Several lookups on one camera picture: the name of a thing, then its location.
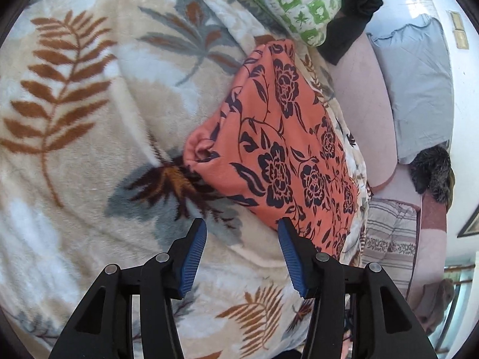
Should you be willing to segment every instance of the black flower print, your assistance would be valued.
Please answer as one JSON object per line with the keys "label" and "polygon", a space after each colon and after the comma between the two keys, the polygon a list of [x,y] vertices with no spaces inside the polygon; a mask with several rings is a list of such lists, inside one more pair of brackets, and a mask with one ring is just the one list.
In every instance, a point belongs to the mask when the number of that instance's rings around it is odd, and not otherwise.
{"label": "black flower print", "polygon": [[285,159],[284,148],[277,142],[273,143],[270,152],[258,156],[261,175],[269,184],[266,197],[268,206],[282,208],[284,204],[293,202],[291,174]]}
{"label": "black flower print", "polygon": [[306,237],[306,239],[313,239],[314,236],[316,236],[316,230],[312,227],[311,221],[307,223],[306,229],[300,231],[299,235],[302,237]]}
{"label": "black flower print", "polygon": [[304,201],[310,208],[313,204],[321,206],[328,193],[326,178],[319,172],[317,165],[305,165],[301,171],[301,182],[304,187]]}
{"label": "black flower print", "polygon": [[288,47],[287,45],[284,45],[284,52],[286,52],[287,56],[293,60],[294,54],[295,54],[295,49],[293,46]]}
{"label": "black flower print", "polygon": [[344,204],[342,211],[344,213],[354,213],[354,196],[351,191],[351,186],[348,182],[344,182]]}
{"label": "black flower print", "polygon": [[344,248],[344,243],[346,243],[346,236],[348,233],[345,232],[339,232],[337,235],[337,238],[334,240],[334,254],[332,255],[333,258],[336,260],[339,260],[339,257],[341,256],[342,249]]}
{"label": "black flower print", "polygon": [[280,59],[275,59],[272,64],[275,68],[276,100],[284,117],[288,118],[293,116],[293,104],[299,95],[299,74],[295,66],[289,63],[283,65]]}
{"label": "black flower print", "polygon": [[284,51],[284,48],[281,44],[273,43],[268,47],[271,54],[281,54]]}
{"label": "black flower print", "polygon": [[336,135],[332,129],[332,125],[328,122],[326,117],[323,117],[321,126],[326,128],[321,135],[323,154],[325,158],[334,158],[336,156],[336,150],[334,148],[336,144]]}

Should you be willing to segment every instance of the fleece blanket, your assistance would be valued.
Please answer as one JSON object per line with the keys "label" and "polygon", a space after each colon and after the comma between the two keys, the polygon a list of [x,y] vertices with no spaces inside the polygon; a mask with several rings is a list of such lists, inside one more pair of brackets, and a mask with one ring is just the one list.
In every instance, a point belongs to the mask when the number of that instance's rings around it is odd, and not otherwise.
{"label": "fleece blanket", "polygon": [[[195,217],[207,244],[193,290],[173,303],[185,357],[272,358],[304,340],[312,304],[276,232],[181,159],[255,37],[277,31],[250,0],[32,0],[23,11],[0,49],[0,306],[36,359],[107,264],[143,264]],[[341,254],[357,265],[365,165],[324,61],[298,48],[295,64],[359,185]],[[136,300],[133,335],[141,358]]]}
{"label": "fleece blanket", "polygon": [[188,137],[184,164],[272,229],[289,217],[339,260],[358,188],[294,52],[290,40],[274,40],[250,54],[220,108]]}

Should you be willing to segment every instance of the orange floral cloth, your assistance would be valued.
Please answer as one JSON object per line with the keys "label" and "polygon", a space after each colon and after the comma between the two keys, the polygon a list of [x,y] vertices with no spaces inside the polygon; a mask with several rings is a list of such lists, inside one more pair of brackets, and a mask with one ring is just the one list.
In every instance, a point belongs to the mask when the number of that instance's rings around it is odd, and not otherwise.
{"label": "orange floral cloth", "polygon": [[184,163],[276,229],[339,259],[358,189],[331,120],[293,62],[290,40],[258,46],[218,111],[187,139]]}

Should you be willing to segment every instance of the picture frame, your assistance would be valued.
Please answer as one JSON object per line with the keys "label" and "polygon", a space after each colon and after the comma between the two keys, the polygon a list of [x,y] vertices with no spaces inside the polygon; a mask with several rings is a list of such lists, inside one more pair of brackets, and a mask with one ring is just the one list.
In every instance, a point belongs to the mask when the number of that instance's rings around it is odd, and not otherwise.
{"label": "picture frame", "polygon": [[457,237],[468,237],[479,235],[479,206],[471,215],[461,231],[457,234]]}

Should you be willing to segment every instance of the striped fabric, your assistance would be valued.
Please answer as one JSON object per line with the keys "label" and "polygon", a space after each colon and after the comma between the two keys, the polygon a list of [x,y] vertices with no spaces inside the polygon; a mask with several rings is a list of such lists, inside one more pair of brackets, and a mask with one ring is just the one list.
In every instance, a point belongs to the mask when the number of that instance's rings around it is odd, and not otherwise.
{"label": "striped fabric", "polygon": [[366,225],[363,266],[378,262],[406,297],[416,255],[416,211],[388,200],[372,200]]}

